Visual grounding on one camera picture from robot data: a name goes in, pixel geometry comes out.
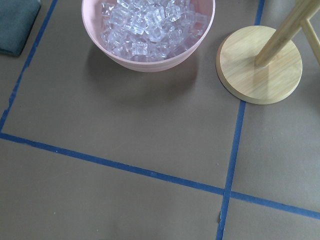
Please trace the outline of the pink bowl of ice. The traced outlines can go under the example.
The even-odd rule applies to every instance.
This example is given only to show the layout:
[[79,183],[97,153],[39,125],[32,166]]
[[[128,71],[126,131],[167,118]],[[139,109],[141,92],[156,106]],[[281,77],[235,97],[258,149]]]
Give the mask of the pink bowl of ice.
[[215,8],[214,0],[84,0],[81,13],[92,42],[114,62],[160,72],[200,46]]

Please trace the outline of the wooden round stand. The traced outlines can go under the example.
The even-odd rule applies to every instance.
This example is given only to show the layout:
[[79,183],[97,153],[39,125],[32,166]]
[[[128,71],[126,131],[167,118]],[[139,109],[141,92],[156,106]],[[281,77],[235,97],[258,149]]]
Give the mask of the wooden round stand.
[[235,97],[257,105],[287,98],[298,86],[303,64],[293,37],[303,31],[314,55],[320,40],[310,19],[320,10],[318,0],[298,0],[278,29],[263,25],[241,28],[219,46],[216,71]]

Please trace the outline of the grey folded cloth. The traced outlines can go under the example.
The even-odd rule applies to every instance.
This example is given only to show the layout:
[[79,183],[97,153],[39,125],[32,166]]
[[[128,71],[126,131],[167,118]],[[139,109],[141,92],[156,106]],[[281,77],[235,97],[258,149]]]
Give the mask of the grey folded cloth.
[[41,9],[40,0],[0,2],[0,52],[20,56]]

